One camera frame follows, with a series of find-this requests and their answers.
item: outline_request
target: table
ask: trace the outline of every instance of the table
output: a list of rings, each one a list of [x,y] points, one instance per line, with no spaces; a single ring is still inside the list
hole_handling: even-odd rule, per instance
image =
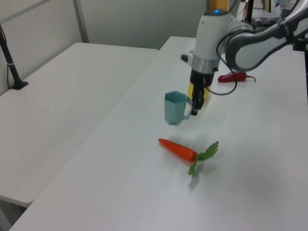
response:
[[[164,93],[186,92],[191,69],[179,55],[194,45],[166,42],[12,231],[308,229],[303,53],[277,51],[249,72],[256,83],[211,95],[198,116],[168,126]],[[227,72],[220,63],[212,90],[233,87],[216,81]],[[190,177],[189,163],[158,138],[197,152],[215,141],[219,148]]]
[[[76,43],[0,97],[0,199],[28,207],[158,51]]]

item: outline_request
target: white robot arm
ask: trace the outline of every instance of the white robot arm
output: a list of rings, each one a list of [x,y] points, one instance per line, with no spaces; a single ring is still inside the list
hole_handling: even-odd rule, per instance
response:
[[[199,23],[192,54],[181,57],[192,67],[192,115],[196,115],[201,109],[204,88],[212,84],[214,73],[218,70],[218,54],[226,53],[229,68],[249,71],[258,67],[272,53],[294,43],[306,33],[308,0],[301,0],[286,19],[259,33],[255,33],[250,25],[238,21],[228,11],[216,9],[205,12]]]

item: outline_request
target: teal cup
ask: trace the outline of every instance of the teal cup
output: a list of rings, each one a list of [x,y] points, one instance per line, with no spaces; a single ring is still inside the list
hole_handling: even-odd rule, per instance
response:
[[[192,105],[192,100],[185,94],[172,91],[165,94],[165,121],[169,125],[179,125],[191,115],[192,108],[188,115],[184,115],[186,104]]]

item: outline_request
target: cup handle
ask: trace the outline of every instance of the cup handle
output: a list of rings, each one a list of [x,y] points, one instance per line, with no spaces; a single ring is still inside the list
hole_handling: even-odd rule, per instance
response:
[[[183,115],[183,119],[189,119],[189,117],[191,116],[191,113],[192,113],[192,110],[193,110],[193,101],[188,97],[186,96],[186,102],[189,103],[191,105],[191,109],[189,110],[189,113],[187,115]]]

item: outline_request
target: orange carrot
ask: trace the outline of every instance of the orange carrot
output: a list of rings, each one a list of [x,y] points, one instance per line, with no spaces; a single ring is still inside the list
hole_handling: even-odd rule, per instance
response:
[[[158,139],[158,141],[184,160],[187,160],[191,163],[196,160],[198,153],[195,150],[162,138]]]

